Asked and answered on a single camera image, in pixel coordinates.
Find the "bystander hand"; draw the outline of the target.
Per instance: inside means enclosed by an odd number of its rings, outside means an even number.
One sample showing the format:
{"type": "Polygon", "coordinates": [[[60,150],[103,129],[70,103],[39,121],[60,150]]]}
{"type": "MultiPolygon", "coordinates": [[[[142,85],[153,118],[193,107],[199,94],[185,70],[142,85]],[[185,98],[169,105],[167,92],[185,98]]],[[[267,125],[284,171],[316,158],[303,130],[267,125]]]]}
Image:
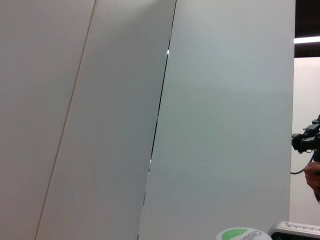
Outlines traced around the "bystander hand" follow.
{"type": "Polygon", "coordinates": [[[312,190],[319,195],[320,194],[320,163],[310,162],[304,168],[304,174],[306,183],[312,188],[312,190]]]}

